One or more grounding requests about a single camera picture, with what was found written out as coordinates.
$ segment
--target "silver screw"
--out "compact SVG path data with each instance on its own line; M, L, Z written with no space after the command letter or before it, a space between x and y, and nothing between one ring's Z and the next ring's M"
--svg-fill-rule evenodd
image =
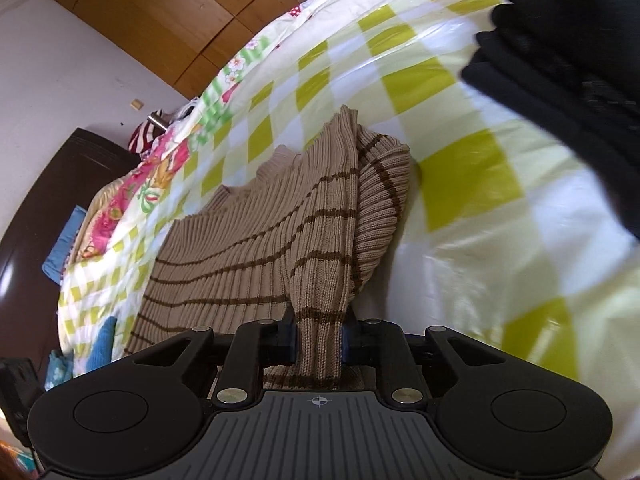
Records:
M218 400L225 404L237 404L246 400L247 397L247 392L240 388L225 388L218 392Z
M422 394L414 388L399 388L391 394L391 398L400 404L415 404L422 400Z

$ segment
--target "bed sheet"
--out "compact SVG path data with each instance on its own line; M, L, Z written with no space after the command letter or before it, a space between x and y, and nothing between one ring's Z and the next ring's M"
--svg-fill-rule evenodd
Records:
M402 225L356 298L360 315L412 333L446 324L580 380L614 414L600 472L640 470L640 251L570 150L460 82L500 1L310 0L258 35L260 56L241 51L172 132L166 156L182 142L190 156L153 207L141 193L107 252L67 269L59 320L75 371L111 315L122 356L174 219L219 184L247 183L278 144L305 149L346 104L415 161Z

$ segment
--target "gray ribbed plate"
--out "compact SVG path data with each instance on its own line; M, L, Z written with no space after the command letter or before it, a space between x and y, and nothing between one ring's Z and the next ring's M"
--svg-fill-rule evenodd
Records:
M504 480L467 465L423 416L390 410L373 392L267 392L253 408L215 416L190 452L138 478ZM569 478L599 476L585 470Z

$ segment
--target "sweater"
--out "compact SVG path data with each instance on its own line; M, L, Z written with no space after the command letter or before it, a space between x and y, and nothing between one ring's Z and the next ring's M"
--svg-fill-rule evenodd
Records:
M126 352L197 325L233 333L281 319L300 331L291 367L269 388L337 388L341 325L404 209L409 149L357 123L343 106L308 150L283 146L246 186L220 186L199 214L175 221L152 269Z

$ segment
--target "white flower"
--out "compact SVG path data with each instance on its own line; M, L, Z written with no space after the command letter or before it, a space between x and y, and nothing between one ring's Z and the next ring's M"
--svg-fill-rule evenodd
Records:
M238 74L235 72L229 72L225 77L225 81L230 85L236 84L238 82Z
M231 61L229 61L229 68L234 72L238 70L242 70L244 68L244 57L236 56Z

